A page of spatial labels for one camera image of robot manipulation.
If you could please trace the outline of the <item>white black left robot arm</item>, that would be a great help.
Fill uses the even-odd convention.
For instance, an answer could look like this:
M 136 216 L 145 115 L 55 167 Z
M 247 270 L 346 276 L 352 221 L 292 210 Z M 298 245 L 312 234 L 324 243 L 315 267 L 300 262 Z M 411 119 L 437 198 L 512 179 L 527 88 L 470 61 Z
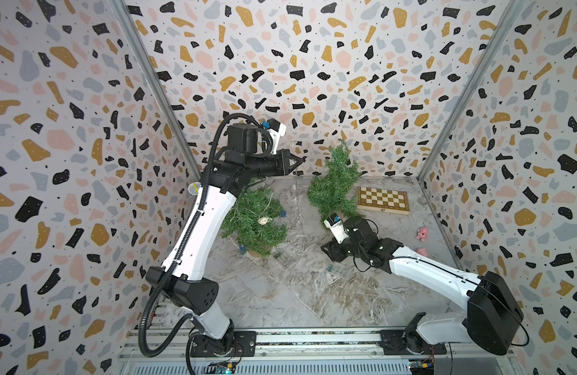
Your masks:
M 138 342 L 144 356 L 161 353 L 188 320 L 221 351 L 228 350 L 234 325 L 216 301 L 218 283 L 204 277 L 213 242 L 253 178 L 290 175 L 302 164 L 301 158 L 278 147 L 287 131 L 283 123 L 275 119 L 258 123 L 244 115 L 239 116 L 241 123 L 235 123 L 235 118 L 226 118 L 216 131 L 196 204 L 172 253 L 161 266 L 147 271 L 146 280 L 153 291 L 138 326 Z M 146 330 L 161 295 L 186 313 L 162 344 L 149 348 Z

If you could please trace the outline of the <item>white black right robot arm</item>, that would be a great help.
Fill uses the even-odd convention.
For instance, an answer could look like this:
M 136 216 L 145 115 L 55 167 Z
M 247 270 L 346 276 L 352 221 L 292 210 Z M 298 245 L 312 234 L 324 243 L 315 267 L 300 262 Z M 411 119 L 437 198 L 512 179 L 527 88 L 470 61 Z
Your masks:
M 371 269 L 408 278 L 455 303 L 459 310 L 440 314 L 419 312 L 401 337 L 384 347 L 422 354 L 434 345 L 474 343 L 488 353 L 504 356 L 522 329 L 524 314 L 505 280 L 491 271 L 483 275 L 448 267 L 413 251 L 401 242 L 379 238 L 363 217 L 342 221 L 336 214 L 324 220 L 333 239 L 321 250 L 331 261 L 350 257 Z

